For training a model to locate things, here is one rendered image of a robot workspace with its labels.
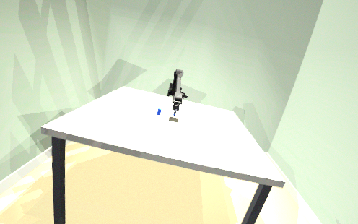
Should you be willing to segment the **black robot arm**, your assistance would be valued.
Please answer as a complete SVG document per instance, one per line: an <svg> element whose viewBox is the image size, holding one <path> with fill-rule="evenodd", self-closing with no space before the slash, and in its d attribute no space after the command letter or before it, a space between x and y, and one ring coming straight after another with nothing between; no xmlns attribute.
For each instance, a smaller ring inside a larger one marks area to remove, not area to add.
<svg viewBox="0 0 358 224"><path fill-rule="evenodd" d="M174 104L173 104L172 110L176 109L177 111L179 111L180 104L182 105L182 103L183 103L183 97L180 92L182 90L182 87L180 87L180 85L181 85L181 77L183 76L183 73L184 73L184 71L181 69L176 69L174 71L173 83L170 83L170 86L168 89L167 96L168 97L170 97L170 95L173 96L172 103L174 103Z"/></svg>

